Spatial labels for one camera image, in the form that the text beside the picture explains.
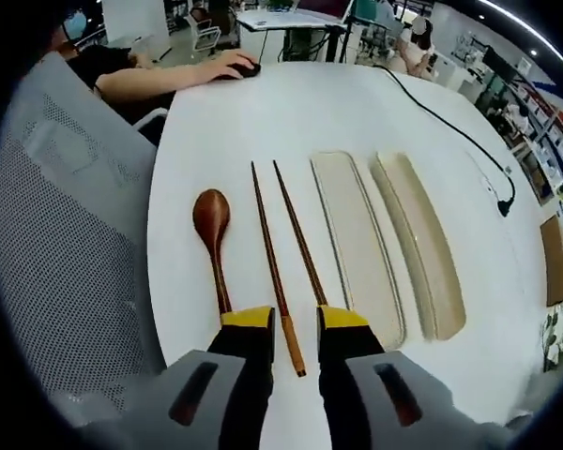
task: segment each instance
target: computer mouse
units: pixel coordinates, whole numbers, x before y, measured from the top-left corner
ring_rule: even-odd
[[[260,64],[253,63],[252,65],[254,66],[254,68],[247,68],[246,66],[242,66],[241,64],[232,64],[230,68],[237,70],[239,74],[244,78],[252,78],[256,77],[261,71]],[[219,77],[215,78],[215,80],[235,80],[235,78],[231,75],[220,75]]]

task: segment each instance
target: round table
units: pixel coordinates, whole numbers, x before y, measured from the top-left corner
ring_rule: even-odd
[[[382,69],[264,66],[253,79],[179,92],[169,111],[147,230],[160,346],[171,365],[192,349],[205,350],[220,328],[210,260],[191,218],[205,189],[219,189],[231,206],[222,259],[233,308],[276,305],[251,180],[254,160],[308,373],[297,377],[277,326],[275,384],[262,448],[330,448],[317,385],[315,299],[272,159],[279,162],[328,302],[343,307],[309,157],[333,150],[361,158],[405,152],[449,241],[467,322],[448,341],[425,341],[412,309],[405,317],[401,351],[445,383],[457,408],[477,421],[507,420],[532,370],[541,364],[546,276],[542,215],[531,187],[507,146],[464,97],[431,82],[399,77],[419,101],[511,168],[517,195],[508,217],[500,216],[488,189],[491,184],[507,199],[505,177],[475,146],[420,109]]]

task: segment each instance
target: wooden spoon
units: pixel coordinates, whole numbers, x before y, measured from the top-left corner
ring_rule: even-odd
[[[229,301],[221,267],[221,241],[229,223],[229,203],[218,190],[209,189],[196,199],[192,215],[194,228],[205,243],[213,264],[219,314],[231,312],[232,304]]]

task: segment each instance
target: wooden chopstick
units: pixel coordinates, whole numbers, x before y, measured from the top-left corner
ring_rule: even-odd
[[[309,279],[311,280],[312,289],[315,293],[315,299],[317,300],[317,305],[325,306],[327,305],[326,295],[323,292],[321,283],[319,282],[319,277],[317,276],[317,271],[312,263],[311,253],[309,252],[309,247],[304,239],[302,230],[300,230],[300,224],[298,223],[297,214],[294,212],[294,207],[290,201],[290,196],[283,183],[282,174],[280,173],[280,168],[278,163],[273,161],[273,166],[275,167],[275,173],[278,175],[278,181],[280,182],[281,195],[283,195],[283,201],[285,202],[285,207],[288,210],[288,215],[290,216],[290,221],[292,222],[292,228],[294,229],[294,234],[297,237],[298,248],[300,248],[300,253],[302,254],[302,260],[307,268],[307,273],[309,274]]]
[[[290,353],[292,365],[294,366],[298,377],[304,377],[307,374],[307,370],[304,365],[304,360],[302,359],[302,353],[300,352],[300,346],[298,345],[297,335],[294,331],[292,317],[290,317],[290,311],[288,310],[288,305],[285,302],[282,279],[280,278],[278,265],[275,261],[275,252],[273,250],[273,243],[271,242],[271,235],[269,234],[269,227],[266,224],[265,207],[263,206],[263,197],[261,196],[259,180],[256,176],[256,170],[254,169],[254,162],[251,163],[251,167],[252,181],[254,182],[254,193],[256,194],[256,204],[259,209],[261,230],[263,231],[263,240],[265,241],[266,258],[269,262],[269,270],[271,271],[271,278],[273,279],[273,290],[275,292],[275,298],[277,299],[278,308],[280,309],[281,328],[283,329],[283,333],[285,334],[285,341],[288,344],[288,352]]]

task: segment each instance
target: mesh chair back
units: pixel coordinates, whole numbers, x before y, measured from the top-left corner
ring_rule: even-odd
[[[155,148],[57,53],[0,136],[0,290],[30,369],[71,423],[118,414],[164,367],[145,227]]]

